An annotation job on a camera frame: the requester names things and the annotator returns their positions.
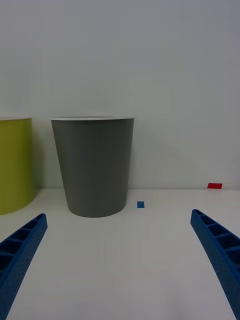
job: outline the yellow container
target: yellow container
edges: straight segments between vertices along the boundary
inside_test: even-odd
[[[0,215],[34,198],[32,119],[0,118]]]

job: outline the blue block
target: blue block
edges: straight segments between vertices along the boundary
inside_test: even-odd
[[[0,243],[0,320],[5,320],[47,230],[44,213]]]
[[[137,201],[138,208],[144,208],[144,201]]]
[[[240,320],[240,239],[196,209],[191,213],[191,225],[213,266],[236,320]]]

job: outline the white table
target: white table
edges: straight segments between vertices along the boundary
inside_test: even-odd
[[[0,241],[42,212],[48,223],[7,319],[235,319],[190,225],[194,208],[240,236],[240,191],[130,190],[122,212],[83,218],[62,189],[42,190],[0,216]]]

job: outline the small blue square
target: small blue square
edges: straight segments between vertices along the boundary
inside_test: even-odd
[[[144,201],[137,201],[138,208],[144,208]]]

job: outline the gray wall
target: gray wall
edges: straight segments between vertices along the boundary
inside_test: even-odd
[[[1,0],[0,114],[31,115],[37,186],[62,187],[51,116],[136,116],[130,185],[240,187],[240,2]]]

